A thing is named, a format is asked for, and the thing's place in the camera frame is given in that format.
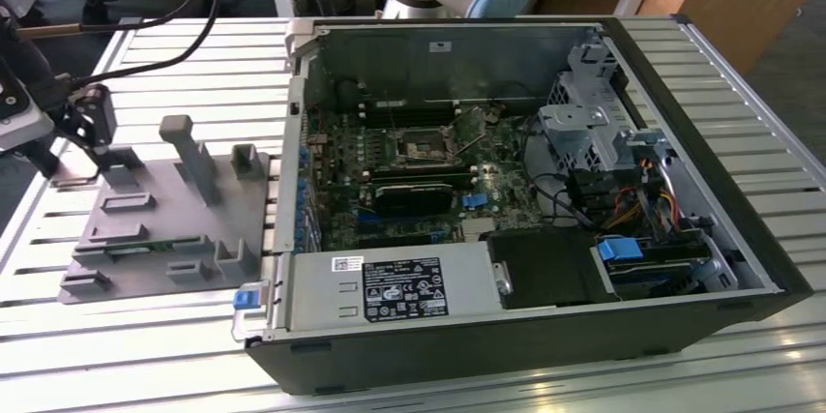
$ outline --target aluminum extrusion table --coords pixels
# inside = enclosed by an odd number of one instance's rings
[[[230,336],[234,290],[73,307],[57,302],[97,190],[54,189],[38,177],[0,239],[0,409],[709,413],[823,408],[826,172],[693,26],[666,18],[624,23],[799,263],[816,289],[811,299],[678,354],[291,397]],[[99,72],[178,55],[202,24],[183,19],[119,33]],[[186,112],[211,153],[251,141],[278,154],[290,79],[286,24],[278,18],[223,19],[186,63],[109,81],[121,121],[117,142],[135,144],[145,159],[171,157],[157,124],[165,115]],[[656,125],[650,112],[641,111]],[[65,144],[58,149],[66,160],[81,155]],[[270,215],[278,172],[274,160]],[[271,229],[265,243],[273,243]]]

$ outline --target circuit board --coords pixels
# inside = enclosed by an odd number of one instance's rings
[[[465,242],[485,229],[542,224],[521,160],[525,117],[500,118],[484,105],[454,115],[446,125],[413,128],[370,128],[332,112],[311,120],[325,251]],[[428,196],[412,197],[404,215],[381,209],[384,195],[420,191]]]

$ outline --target barcode label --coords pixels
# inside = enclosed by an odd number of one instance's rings
[[[364,256],[336,256],[334,257],[334,272],[362,271],[364,263],[365,263]]]

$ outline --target power supply label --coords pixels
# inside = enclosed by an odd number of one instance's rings
[[[362,265],[365,317],[372,323],[449,314],[440,258]]]

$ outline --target blue latch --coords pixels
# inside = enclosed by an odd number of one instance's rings
[[[597,246],[604,261],[638,260],[644,258],[644,251],[633,237],[610,237]]]
[[[462,207],[465,208],[477,208],[482,207],[489,203],[489,195],[482,193],[476,193],[473,195],[465,195],[462,197]]]
[[[237,310],[254,310],[261,308],[261,290],[239,290],[235,292],[233,307]]]

